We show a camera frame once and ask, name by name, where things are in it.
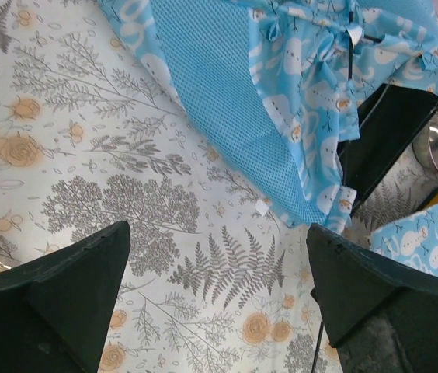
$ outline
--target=blue cloth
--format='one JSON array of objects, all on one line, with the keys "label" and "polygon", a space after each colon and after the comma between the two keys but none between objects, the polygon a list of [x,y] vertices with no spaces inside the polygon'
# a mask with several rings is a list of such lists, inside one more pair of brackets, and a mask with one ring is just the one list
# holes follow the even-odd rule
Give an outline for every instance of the blue cloth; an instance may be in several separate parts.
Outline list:
[{"label": "blue cloth", "polygon": [[[357,107],[382,83],[438,94],[438,38],[353,0],[99,2],[120,39],[288,226],[345,227],[356,192],[342,186],[337,146],[359,138]],[[384,40],[366,42],[363,32]]]},{"label": "blue cloth", "polygon": [[438,204],[374,231],[371,250],[438,276]]}]

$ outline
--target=floral tablecloth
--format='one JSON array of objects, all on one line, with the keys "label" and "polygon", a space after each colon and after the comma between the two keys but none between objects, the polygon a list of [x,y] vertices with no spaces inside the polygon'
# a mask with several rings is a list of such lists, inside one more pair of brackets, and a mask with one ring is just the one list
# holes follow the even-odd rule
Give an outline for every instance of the floral tablecloth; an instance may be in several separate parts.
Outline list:
[{"label": "floral tablecloth", "polygon": [[[349,234],[365,241],[437,184],[407,151]],[[261,216],[262,198],[94,2],[0,0],[0,264],[130,222],[100,371],[309,371],[320,314],[307,228]],[[333,371],[338,355],[324,337],[317,372]]]}]

